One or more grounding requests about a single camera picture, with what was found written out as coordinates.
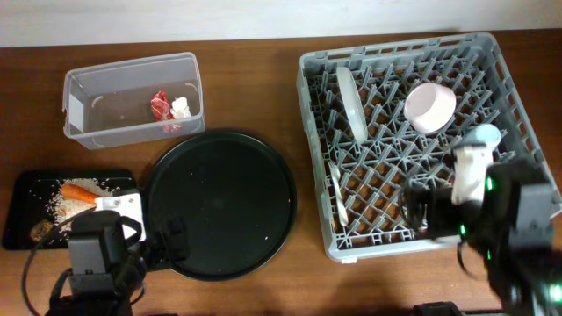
carrot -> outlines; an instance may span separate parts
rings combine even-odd
[[[78,201],[90,203],[92,205],[96,203],[96,198],[100,198],[99,195],[82,189],[81,187],[74,184],[63,184],[61,187],[61,194],[62,198],[64,199],[75,199]]]

dish rack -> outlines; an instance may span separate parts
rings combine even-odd
[[[361,97],[369,134],[362,145],[354,141],[343,109],[335,76],[339,66],[351,70]],[[442,84],[457,96],[453,117],[435,133],[416,132],[402,113],[408,93],[421,83]],[[482,123],[501,130],[495,161],[516,156],[534,160],[556,188],[500,47],[489,33],[307,53],[300,57],[297,90],[324,248],[334,261],[455,245],[457,236],[435,242],[406,226],[398,207],[400,189],[406,181],[451,186],[454,170],[448,153],[461,135]],[[347,226],[338,221],[328,160],[342,173]]]

white card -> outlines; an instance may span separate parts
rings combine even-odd
[[[73,95],[68,99],[68,122],[84,132],[84,104]]]

green light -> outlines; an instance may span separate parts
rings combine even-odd
[[[562,301],[562,285],[554,284],[548,288],[548,294],[552,302]]]
[[[494,188],[494,181],[492,181],[491,177],[486,178],[486,190],[492,190]]]

cable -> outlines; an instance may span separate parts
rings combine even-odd
[[[134,305],[136,302],[140,301],[141,298],[144,297],[146,293],[147,293],[147,284],[145,284],[144,281],[142,281],[142,289],[140,290],[140,294],[137,298],[133,300],[133,302],[131,302],[131,305]]]
[[[457,261],[458,261],[458,265],[460,266],[460,269],[462,269],[462,271],[473,280],[486,281],[486,279],[482,279],[480,277],[475,276],[471,271],[469,271],[465,267],[465,263],[463,262],[463,246],[465,243],[466,241],[460,241],[457,244]]]
[[[48,240],[50,240],[55,233],[58,233],[68,223],[70,223],[71,221],[75,220],[76,218],[78,218],[80,216],[83,216],[83,215],[89,214],[91,212],[94,212],[95,210],[96,210],[96,207],[92,207],[92,208],[90,208],[86,211],[77,213],[76,215],[72,216],[69,219],[64,220],[59,225],[53,227],[53,229],[51,229],[51,231],[49,233],[47,233],[37,244],[35,244],[35,247],[33,247],[32,252],[29,254],[29,257],[27,258],[27,262],[25,262],[24,272],[21,276],[21,294],[24,297],[25,306],[27,306],[27,309],[33,315],[40,316],[39,312],[37,312],[37,310],[33,307],[31,301],[29,300],[29,296],[27,295],[27,288],[25,287],[25,281],[27,281],[27,273],[29,272],[29,268],[32,265],[32,260],[33,260],[33,257],[35,256],[35,254],[37,253],[37,250],[39,250],[39,248],[43,247],[43,245]]]
[[[59,279],[56,281],[53,290],[51,291],[51,298],[49,299],[50,305],[51,302],[57,301],[61,298],[62,287],[64,286],[64,283],[67,281],[68,276],[70,276],[71,274],[72,274],[72,268],[68,268],[61,273],[61,276],[59,276]]]

